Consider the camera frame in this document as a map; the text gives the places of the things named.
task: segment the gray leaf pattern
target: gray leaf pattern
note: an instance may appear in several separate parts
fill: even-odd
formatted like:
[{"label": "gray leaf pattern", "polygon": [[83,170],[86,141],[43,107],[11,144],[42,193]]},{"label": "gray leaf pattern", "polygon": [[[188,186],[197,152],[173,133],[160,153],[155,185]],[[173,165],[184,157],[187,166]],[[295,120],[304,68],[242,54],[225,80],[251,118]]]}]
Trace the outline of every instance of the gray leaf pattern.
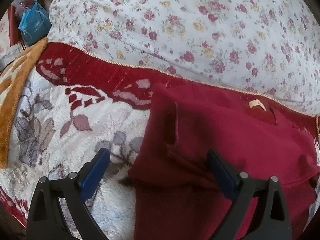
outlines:
[{"label": "gray leaf pattern", "polygon": [[106,172],[103,174],[103,179],[109,179],[116,175],[126,164],[110,162]]},{"label": "gray leaf pattern", "polygon": [[50,103],[49,100],[42,101],[42,105],[47,110],[52,110],[53,109],[52,104]]},{"label": "gray leaf pattern", "polygon": [[54,166],[48,175],[49,180],[64,179],[65,177],[66,177],[66,174],[64,172],[63,163],[59,163],[56,166]]},{"label": "gray leaf pattern", "polygon": [[100,141],[97,143],[94,152],[97,153],[101,148],[111,149],[111,143],[109,141]]},{"label": "gray leaf pattern", "polygon": [[129,143],[130,148],[138,153],[140,151],[142,140],[143,140],[142,137],[133,138]]},{"label": "gray leaf pattern", "polygon": [[30,167],[35,167],[36,164],[42,164],[42,154],[50,144],[56,130],[52,118],[48,118],[41,124],[37,117],[23,111],[26,114],[23,114],[23,117],[17,117],[14,124],[20,141],[19,160]]},{"label": "gray leaf pattern", "polygon": [[124,132],[117,131],[113,136],[113,143],[115,145],[121,145],[125,142],[126,135]]}]

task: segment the red towel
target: red towel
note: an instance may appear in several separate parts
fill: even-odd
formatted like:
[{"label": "red towel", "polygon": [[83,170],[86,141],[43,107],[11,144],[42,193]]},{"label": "red towel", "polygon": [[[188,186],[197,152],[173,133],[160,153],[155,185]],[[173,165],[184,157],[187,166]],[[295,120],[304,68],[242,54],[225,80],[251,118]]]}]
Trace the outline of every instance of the red towel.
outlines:
[{"label": "red towel", "polygon": [[[319,172],[314,138],[268,101],[265,112],[249,109],[246,96],[230,90],[198,84],[154,88],[140,154],[129,170],[136,187],[134,240],[208,240],[231,204],[207,169],[211,148],[253,178],[276,175],[292,238],[301,234],[316,198],[309,183]],[[245,235],[256,201],[237,239]]]},{"label": "red towel", "polygon": [[10,5],[8,8],[8,18],[9,18],[9,38],[10,46],[18,44],[18,41],[22,40],[21,32],[18,29],[17,19],[14,16],[15,7]]}]

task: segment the gold piping trim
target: gold piping trim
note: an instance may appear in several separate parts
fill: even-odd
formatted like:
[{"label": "gold piping trim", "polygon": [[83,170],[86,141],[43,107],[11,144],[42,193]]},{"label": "gold piping trim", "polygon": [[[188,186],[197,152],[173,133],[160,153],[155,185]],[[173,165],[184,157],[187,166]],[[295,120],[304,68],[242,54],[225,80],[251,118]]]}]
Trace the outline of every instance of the gold piping trim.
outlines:
[{"label": "gold piping trim", "polygon": [[16,218],[14,215],[12,215],[12,216],[23,226],[23,228],[26,228],[25,225],[22,224],[22,222],[18,218]]},{"label": "gold piping trim", "polygon": [[320,130],[319,130],[319,121],[318,121],[319,117],[320,117],[320,114],[316,116],[316,125],[317,125],[317,133],[318,133],[318,142],[320,143]]},{"label": "gold piping trim", "polygon": [[[141,68],[141,69],[146,68],[146,69],[152,69],[152,70],[156,70],[156,71],[158,71],[158,72],[160,72],[160,73],[166,74],[166,75],[168,75],[168,76],[172,76],[172,77],[175,77],[175,78],[181,78],[181,77],[177,77],[177,76],[175,76],[175,75],[172,75],[172,74],[170,74],[170,73],[167,73],[167,72],[164,72],[164,71],[162,71],[162,70],[155,69],[155,68],[152,68],[152,67],[146,67],[146,66],[141,67],[141,66],[135,66],[135,65],[127,65],[127,64],[118,63],[118,62],[111,61],[111,60],[106,60],[106,59],[100,58],[100,57],[98,57],[98,56],[96,56],[96,55],[94,55],[94,54],[92,54],[92,53],[89,53],[89,52],[87,52],[87,51],[84,50],[84,49],[78,48],[78,47],[76,47],[75,45],[72,45],[72,44],[69,44],[69,43],[66,43],[66,42],[52,42],[52,43],[63,43],[63,44],[69,45],[69,46],[71,46],[71,47],[73,47],[73,48],[75,48],[75,49],[81,50],[82,52],[84,52],[85,54],[87,54],[87,55],[89,55],[89,56],[91,56],[91,57],[97,58],[97,59],[102,60],[102,61],[107,62],[107,63],[111,63],[111,64],[115,64],[115,65],[119,65],[119,66],[124,66],[124,67],[131,67],[131,68]],[[299,113],[299,114],[303,114],[303,115],[307,115],[307,116],[311,116],[311,117],[316,117],[316,115],[314,115],[314,114],[307,114],[307,113],[304,113],[304,112],[302,112],[302,111],[293,109],[293,108],[291,108],[290,106],[287,106],[287,105],[285,105],[284,103],[282,103],[280,100],[275,99],[275,98],[272,98],[272,97],[270,97],[270,96],[268,96],[268,95],[263,95],[263,94],[261,94],[261,93],[248,92],[248,91],[243,91],[243,90],[236,89],[236,88],[229,88],[229,87],[223,87],[223,86],[219,86],[219,85],[208,84],[208,83],[204,83],[204,82],[200,82],[200,81],[194,81],[194,80],[191,80],[191,79],[189,79],[189,78],[181,78],[181,79],[188,80],[188,81],[191,81],[191,82],[195,82],[195,83],[198,83],[198,84],[204,84],[204,85],[209,85],[209,86],[212,86],[212,87],[217,87],[217,88],[222,88],[222,89],[226,89],[226,90],[231,90],[231,91],[239,92],[239,93],[242,93],[242,94],[249,94],[249,95],[255,95],[255,96],[260,96],[260,97],[268,98],[268,99],[270,99],[270,100],[272,100],[272,101],[275,101],[275,102],[277,102],[278,104],[280,104],[280,105],[282,105],[282,106],[284,106],[284,107],[286,107],[286,108],[288,108],[288,109],[290,109],[290,110],[292,110],[292,111],[294,111],[294,112],[297,112],[297,113]]]}]

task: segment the floral bedsheet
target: floral bedsheet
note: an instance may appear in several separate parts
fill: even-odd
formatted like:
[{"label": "floral bedsheet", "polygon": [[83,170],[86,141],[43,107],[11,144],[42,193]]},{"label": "floral bedsheet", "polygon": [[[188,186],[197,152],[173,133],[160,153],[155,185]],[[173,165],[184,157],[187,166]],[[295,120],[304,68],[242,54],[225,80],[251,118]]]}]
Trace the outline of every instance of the floral bedsheet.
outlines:
[{"label": "floral bedsheet", "polygon": [[50,17],[50,41],[320,112],[320,27],[303,0],[54,0]]},{"label": "floral bedsheet", "polygon": [[6,13],[0,21],[0,57],[4,55],[4,53],[9,47],[9,20],[8,11],[6,11]]}]

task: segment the plastic bag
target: plastic bag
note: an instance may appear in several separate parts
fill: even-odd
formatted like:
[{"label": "plastic bag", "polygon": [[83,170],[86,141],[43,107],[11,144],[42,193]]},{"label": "plastic bag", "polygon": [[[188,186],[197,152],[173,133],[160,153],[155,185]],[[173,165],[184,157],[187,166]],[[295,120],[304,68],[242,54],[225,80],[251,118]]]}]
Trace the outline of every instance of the plastic bag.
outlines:
[{"label": "plastic bag", "polygon": [[33,1],[35,5],[23,13],[18,27],[28,46],[45,37],[51,28],[48,12],[37,0]]},{"label": "plastic bag", "polygon": [[26,8],[20,5],[20,3],[22,3],[23,1],[26,0],[13,0],[13,2],[11,3],[11,5],[16,8],[14,15],[18,20],[21,20],[23,13],[26,11]]},{"label": "plastic bag", "polygon": [[34,0],[24,0],[19,3],[25,9],[31,9],[35,5]]}]

